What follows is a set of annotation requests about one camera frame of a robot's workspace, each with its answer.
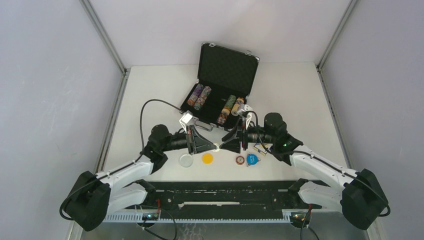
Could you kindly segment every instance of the case lid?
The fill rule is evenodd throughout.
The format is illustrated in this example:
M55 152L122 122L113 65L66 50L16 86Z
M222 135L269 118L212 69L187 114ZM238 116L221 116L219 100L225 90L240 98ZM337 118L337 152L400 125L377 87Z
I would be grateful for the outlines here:
M205 42L201 46L197 79L244 93L252 90L259 57Z

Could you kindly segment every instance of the black foam insert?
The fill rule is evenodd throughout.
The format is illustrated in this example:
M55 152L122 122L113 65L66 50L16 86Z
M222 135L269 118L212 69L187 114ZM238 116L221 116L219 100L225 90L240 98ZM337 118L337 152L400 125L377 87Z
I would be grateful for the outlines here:
M246 99L246 95L244 95L241 91L235 91L226 87L222 87L215 83L202 82L202 85L204 87L209 86L212 89L209 96L207 96L207 99L204 102L202 108L200 110L196 110L194 107L189 106L187 104L187 100L190 98L190 95L197 86L197 84L195 84L191 89L190 94L185 98L184 102L182 103L180 107L181 110L184 112L192 112L195 117L199 118L199 120L204 123L212 123L217 126L221 126L227 130L234 128L237 119L239 118L238 116L233 116L230 113L224 124L217 123L217 120L221 114L221 110L224 108L225 103L227 102L227 99L230 95L234 95L236 98L242 97L244 99Z

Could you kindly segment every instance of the blue poker chip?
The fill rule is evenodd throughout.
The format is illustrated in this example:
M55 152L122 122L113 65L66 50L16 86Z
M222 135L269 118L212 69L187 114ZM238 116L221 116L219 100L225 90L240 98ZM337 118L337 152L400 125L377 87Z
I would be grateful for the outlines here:
M250 166L250 165L257 164L260 160L255 154L248 154L246 161L247 161L247 166Z

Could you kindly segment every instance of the red poker chip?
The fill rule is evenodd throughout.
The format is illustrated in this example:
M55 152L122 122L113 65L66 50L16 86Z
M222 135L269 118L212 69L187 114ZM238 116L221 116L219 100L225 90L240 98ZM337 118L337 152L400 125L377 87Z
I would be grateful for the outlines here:
M237 163L238 165L243 165L245 163L245 158L242 156L238 156L235 158L235 163Z

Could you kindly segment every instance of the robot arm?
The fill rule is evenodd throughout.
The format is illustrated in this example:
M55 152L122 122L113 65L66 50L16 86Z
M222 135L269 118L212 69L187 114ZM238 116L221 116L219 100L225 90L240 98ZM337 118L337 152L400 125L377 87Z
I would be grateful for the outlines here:
M202 137L194 125L185 130L186 133L170 134L165 125L156 125L137 159L109 171L82 173L61 204L60 215L76 221L85 231L91 231L107 214L143 203L154 188L142 179L165 164L168 160L165 151L188 148L190 154L197 154L217 148Z
M272 143L268 150L277 160L302 169L328 186L299 179L289 192L307 204L316 204L343 213L355 227L366 230L379 216L390 213L388 200L376 176L369 170L361 172L344 168L314 153L287 132L279 113L268 113L264 127L249 127L251 108L243 106L236 127L222 138L220 149L240 153L248 143ZM164 125L156 125L140 157L107 172L82 173L60 206L60 215L75 220L84 230L96 228L107 214L145 201L154 188L143 177L159 170L167 161L165 151L187 148L198 154L217 147L202 137L189 124L193 116L186 113L180 120L184 133L170 134ZM380 213L387 207L387 213Z
M247 149L248 143L271 143L269 153L277 160L302 169L328 186L322 186L299 179L290 191L307 204L316 204L343 213L355 227L366 230L377 217L390 213L388 200L376 178L369 170L358 172L335 164L316 154L287 132L287 124L279 113L268 113L264 126L249 127L251 114L239 110L244 121L222 138L221 149L240 153L241 147Z

